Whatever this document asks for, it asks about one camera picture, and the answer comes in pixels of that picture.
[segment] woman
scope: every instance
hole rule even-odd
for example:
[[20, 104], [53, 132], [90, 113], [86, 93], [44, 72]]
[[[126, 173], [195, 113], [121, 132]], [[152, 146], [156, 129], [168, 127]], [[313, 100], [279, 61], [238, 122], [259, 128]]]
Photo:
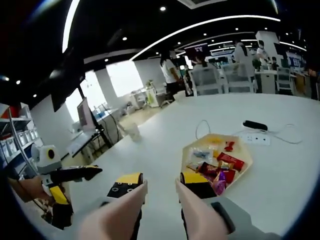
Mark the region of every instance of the woman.
[[170, 59], [169, 51], [163, 51], [161, 53], [160, 66], [165, 78], [166, 90], [170, 95], [170, 98], [172, 100], [175, 100], [173, 96], [180, 90], [179, 88], [180, 78], [177, 75], [176, 66], [173, 64], [173, 62]]
[[252, 56], [246, 48], [246, 46], [240, 41], [234, 41], [234, 60], [236, 63], [243, 64], [244, 67], [238, 68], [239, 77], [251, 77], [255, 76], [255, 68], [252, 63]]

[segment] electrical outlet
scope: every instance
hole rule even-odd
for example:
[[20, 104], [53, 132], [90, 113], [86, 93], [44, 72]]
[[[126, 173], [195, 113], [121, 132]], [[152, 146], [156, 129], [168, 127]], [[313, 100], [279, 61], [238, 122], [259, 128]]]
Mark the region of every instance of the electrical outlet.
[[262, 133], [239, 133], [237, 135], [246, 144], [270, 146], [271, 139], [268, 135]]

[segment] curved light strip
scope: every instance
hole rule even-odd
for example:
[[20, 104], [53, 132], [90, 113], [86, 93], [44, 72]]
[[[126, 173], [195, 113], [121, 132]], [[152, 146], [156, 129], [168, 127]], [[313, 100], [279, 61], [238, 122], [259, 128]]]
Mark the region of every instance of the curved light strip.
[[173, 33], [170, 33], [169, 35], [161, 38], [160, 40], [158, 41], [155, 41], [154, 43], [152, 43], [151, 45], [147, 46], [146, 48], [144, 48], [143, 50], [141, 50], [140, 52], [138, 52], [136, 55], [134, 55], [132, 58], [130, 58], [130, 61], [134, 60], [135, 58], [137, 58], [138, 56], [140, 56], [141, 54], [143, 54], [144, 52], [146, 52], [147, 50], [149, 50], [150, 48], [152, 48], [153, 46], [157, 45], [158, 43], [168, 39], [168, 38], [171, 38], [172, 36], [176, 35], [176, 34], [179, 34], [179, 33], [182, 33], [186, 30], [189, 30], [189, 29], [192, 29], [194, 27], [198, 27], [198, 26], [201, 26], [203, 24], [209, 24], [209, 23], [213, 23], [213, 22], [218, 22], [218, 21], [221, 21], [221, 20], [228, 20], [228, 19], [242, 19], [242, 18], [254, 18], [254, 19], [267, 19], [267, 20], [273, 20], [273, 21], [277, 21], [277, 22], [280, 22], [281, 20], [278, 19], [278, 18], [274, 18], [274, 17], [269, 17], [269, 16], [259, 16], [259, 15], [235, 15], [235, 16], [223, 16], [223, 17], [218, 17], [218, 18], [214, 18], [214, 19], [210, 19], [210, 20], [207, 20], [207, 21], [202, 21], [202, 22], [198, 22], [196, 24], [193, 24], [193, 25], [190, 25], [190, 26], [187, 26], [187, 27], [184, 27], [180, 30], [177, 30]]
[[217, 35], [217, 36], [211, 36], [211, 37], [207, 37], [207, 38], [203, 38], [203, 39], [200, 39], [200, 40], [197, 40], [197, 41], [193, 41], [193, 42], [190, 42], [186, 45], [183, 45], [183, 46], [179, 46], [178, 48], [176, 48], [175, 50], [179, 50], [179, 49], [184, 49], [192, 44], [196, 44], [196, 43], [200, 43], [200, 42], [203, 42], [203, 41], [206, 41], [206, 40], [210, 40], [210, 39], [216, 39], [216, 38], [220, 38], [220, 37], [224, 37], [224, 36], [229, 36], [229, 35], [236, 35], [236, 34], [254, 34], [255, 32], [254, 31], [241, 31], [241, 32], [232, 32], [232, 33], [227, 33], [227, 34], [222, 34], [222, 35]]
[[219, 45], [219, 44], [229, 44], [229, 43], [232, 43], [232, 41], [217, 42], [217, 43], [209, 44], [208, 47]]
[[293, 45], [293, 44], [291, 44], [291, 43], [287, 43], [287, 42], [283, 42], [283, 41], [280, 41], [279, 43], [285, 44], [285, 45], [288, 45], [288, 46], [291, 46], [291, 47], [295, 47], [295, 48], [301, 49], [301, 50], [303, 50], [303, 51], [307, 51], [306, 49], [304, 49], [304, 48], [302, 48], [302, 47], [300, 47], [300, 46]]
[[71, 29], [72, 21], [74, 19], [74, 15], [76, 13], [79, 2], [80, 0], [72, 0], [69, 11], [68, 11], [68, 15], [66, 16], [64, 31], [63, 31], [63, 40], [62, 40], [62, 53], [64, 53], [68, 48], [70, 29]]

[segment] red snack package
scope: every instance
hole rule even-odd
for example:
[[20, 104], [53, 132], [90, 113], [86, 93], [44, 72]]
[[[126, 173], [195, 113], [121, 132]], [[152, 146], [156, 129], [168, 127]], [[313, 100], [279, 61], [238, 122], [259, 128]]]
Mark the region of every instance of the red snack package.
[[220, 155], [216, 158], [218, 161], [224, 161], [228, 164], [234, 164], [233, 168], [237, 171], [241, 171], [242, 167], [244, 166], [245, 162], [241, 161], [233, 156], [227, 155], [225, 153], [220, 153]]
[[236, 171], [235, 170], [221, 170], [225, 176], [225, 182], [227, 184], [230, 184], [233, 182], [235, 175], [236, 175]]
[[209, 175], [213, 178], [215, 178], [218, 175], [218, 168], [215, 166], [212, 166], [206, 162], [203, 162], [201, 166], [198, 167], [197, 169], [198, 173], [201, 173], [203, 175]]

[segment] black ceiling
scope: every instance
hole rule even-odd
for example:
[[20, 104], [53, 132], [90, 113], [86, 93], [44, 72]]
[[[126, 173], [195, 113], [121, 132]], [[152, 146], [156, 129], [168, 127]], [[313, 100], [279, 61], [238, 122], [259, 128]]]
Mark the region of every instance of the black ceiling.
[[[37, 86], [62, 60], [63, 32], [71, 4], [71, 0], [42, 2], [51, 4], [38, 15], [35, 14], [41, 3], [38, 0], [6, 1], [1, 8], [6, 21], [0, 25], [4, 32], [0, 39], [0, 75], [11, 79], [0, 82], [1, 92], [4, 88], [9, 89], [6, 93], [14, 91], [20, 101], [33, 104], [41, 100], [41, 97], [31, 97]], [[159, 43], [137, 60], [155, 56], [162, 48], [177, 48], [178, 42], [185, 45], [234, 33], [235, 28], [239, 28], [238, 32], [257, 32], [267, 27], [276, 32], [282, 41], [294, 40], [295, 44], [304, 47], [303, 40], [299, 42], [299, 30], [302, 30], [303, 39], [308, 38], [305, 29], [310, 26], [311, 18], [317, 17], [315, 14], [302, 17], [314, 11], [307, 4], [309, 2], [305, 0], [302, 4], [277, 0], [277, 14], [271, 0], [227, 0], [196, 9], [189, 9], [177, 0], [80, 0], [70, 30], [69, 46], [75, 46], [83, 58], [125, 49], [144, 49], [164, 36], [195, 23], [232, 15], [260, 15], [279, 18], [281, 22], [243, 18], [201, 25]], [[166, 11], [161, 12], [161, 6], [165, 6]], [[215, 39], [217, 42], [232, 40], [230, 37]], [[117, 56], [108, 63], [128, 60], [133, 55]], [[104, 59], [96, 63], [101, 66], [105, 64]], [[94, 63], [87, 65], [88, 69], [94, 67]], [[16, 80], [21, 80], [21, 84], [15, 85]]]

